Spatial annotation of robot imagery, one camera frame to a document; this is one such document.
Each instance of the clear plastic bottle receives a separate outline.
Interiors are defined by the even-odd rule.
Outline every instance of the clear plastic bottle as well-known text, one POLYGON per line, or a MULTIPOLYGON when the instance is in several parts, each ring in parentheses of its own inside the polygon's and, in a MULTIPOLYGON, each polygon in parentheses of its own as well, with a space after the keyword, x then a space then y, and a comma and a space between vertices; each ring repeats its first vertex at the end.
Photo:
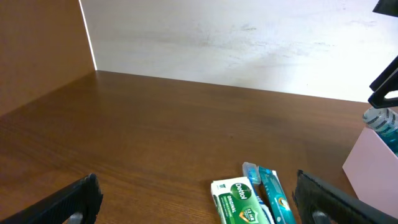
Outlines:
POLYGON ((398 114, 390 108, 368 109, 363 121, 398 155, 398 114))

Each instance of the wooden surface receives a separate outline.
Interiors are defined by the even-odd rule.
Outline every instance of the wooden surface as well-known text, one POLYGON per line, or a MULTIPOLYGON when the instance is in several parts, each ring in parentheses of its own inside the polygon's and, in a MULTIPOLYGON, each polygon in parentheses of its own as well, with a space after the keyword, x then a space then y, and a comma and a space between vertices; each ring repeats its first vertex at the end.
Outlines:
POLYGON ((86 174, 98 223, 220 223, 212 180, 253 162, 354 195, 341 166, 365 103, 97 72, 0 118, 0 218, 86 174))
POLYGON ((2 0, 0 115, 94 71, 78 0, 2 0))

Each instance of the teal box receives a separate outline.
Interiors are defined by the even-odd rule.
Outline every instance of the teal box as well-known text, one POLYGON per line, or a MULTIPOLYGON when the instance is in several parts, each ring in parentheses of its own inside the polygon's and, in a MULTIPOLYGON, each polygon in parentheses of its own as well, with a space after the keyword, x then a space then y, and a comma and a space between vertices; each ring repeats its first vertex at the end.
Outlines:
POLYGON ((282 190, 276 171, 259 166, 259 173, 276 224, 295 224, 293 213, 287 203, 286 195, 282 190))

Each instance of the brown tabletop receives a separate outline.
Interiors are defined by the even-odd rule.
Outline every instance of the brown tabletop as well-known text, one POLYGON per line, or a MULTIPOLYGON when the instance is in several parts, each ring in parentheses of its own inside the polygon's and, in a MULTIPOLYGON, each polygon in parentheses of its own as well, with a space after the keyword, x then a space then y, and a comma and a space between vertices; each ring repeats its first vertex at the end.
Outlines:
POLYGON ((245 161, 354 195, 341 166, 366 103, 96 72, 0 118, 0 219, 97 174, 97 223, 220 223, 212 180, 245 161))

